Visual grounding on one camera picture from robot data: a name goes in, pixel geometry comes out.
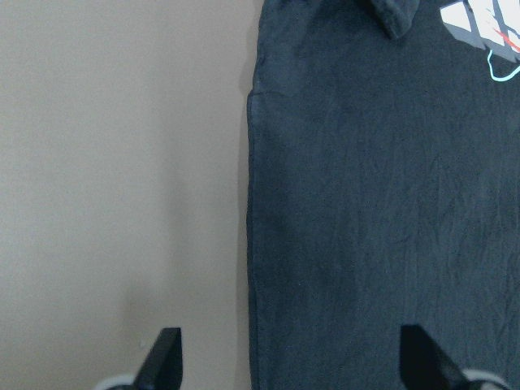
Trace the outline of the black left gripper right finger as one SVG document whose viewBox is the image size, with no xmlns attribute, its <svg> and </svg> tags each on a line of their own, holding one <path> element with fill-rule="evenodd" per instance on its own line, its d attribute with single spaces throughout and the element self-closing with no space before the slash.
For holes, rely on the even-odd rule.
<svg viewBox="0 0 520 390">
<path fill-rule="evenodd" d="M 462 370 L 419 325 L 401 326 L 399 374 L 409 390 L 460 389 Z"/>
</svg>

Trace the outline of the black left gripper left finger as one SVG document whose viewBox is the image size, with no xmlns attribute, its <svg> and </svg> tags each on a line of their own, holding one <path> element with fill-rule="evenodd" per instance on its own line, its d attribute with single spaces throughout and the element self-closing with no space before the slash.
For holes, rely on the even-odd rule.
<svg viewBox="0 0 520 390">
<path fill-rule="evenodd" d="M 179 390 L 183 380 L 182 332 L 163 328 L 133 381 L 134 389 Z"/>
</svg>

